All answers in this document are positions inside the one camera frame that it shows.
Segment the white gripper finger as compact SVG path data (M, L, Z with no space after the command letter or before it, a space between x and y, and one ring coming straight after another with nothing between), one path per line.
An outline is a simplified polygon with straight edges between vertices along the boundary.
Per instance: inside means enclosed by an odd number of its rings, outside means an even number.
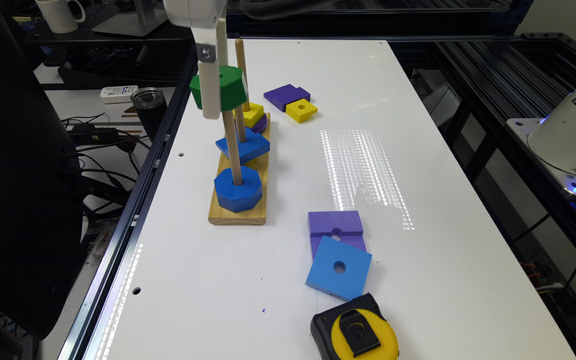
M217 27L216 27L216 35L217 35L217 59L219 62L219 66L228 66L229 65L229 56L228 56L228 39L227 39L227 23L225 18L220 18Z
M197 49L203 116L206 119L218 119L221 102L217 29L192 27L191 30Z

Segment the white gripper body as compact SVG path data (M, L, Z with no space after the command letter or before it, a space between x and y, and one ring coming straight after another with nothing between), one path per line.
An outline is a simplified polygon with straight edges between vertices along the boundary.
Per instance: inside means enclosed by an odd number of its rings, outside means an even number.
M227 0L163 0L169 21L180 27L213 29Z

